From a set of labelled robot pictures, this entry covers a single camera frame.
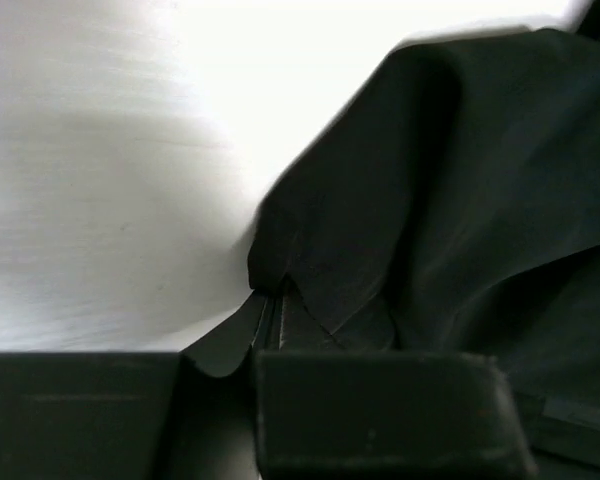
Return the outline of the black shorts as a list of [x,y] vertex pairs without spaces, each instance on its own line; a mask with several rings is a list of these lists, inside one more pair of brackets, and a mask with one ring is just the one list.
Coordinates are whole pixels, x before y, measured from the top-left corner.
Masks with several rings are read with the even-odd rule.
[[391,52],[266,196],[248,274],[289,348],[491,358],[533,479],[600,479],[600,1]]

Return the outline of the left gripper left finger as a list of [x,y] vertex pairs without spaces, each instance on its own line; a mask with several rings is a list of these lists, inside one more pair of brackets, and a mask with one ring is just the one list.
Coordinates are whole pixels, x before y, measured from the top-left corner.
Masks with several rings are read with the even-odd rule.
[[0,479],[255,479],[253,294],[175,352],[0,352]]

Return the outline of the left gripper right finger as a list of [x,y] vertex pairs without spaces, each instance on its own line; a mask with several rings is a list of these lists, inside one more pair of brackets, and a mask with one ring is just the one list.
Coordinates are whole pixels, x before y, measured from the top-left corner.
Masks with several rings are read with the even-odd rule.
[[271,303],[253,349],[265,479],[533,479],[509,385],[466,353],[292,349]]

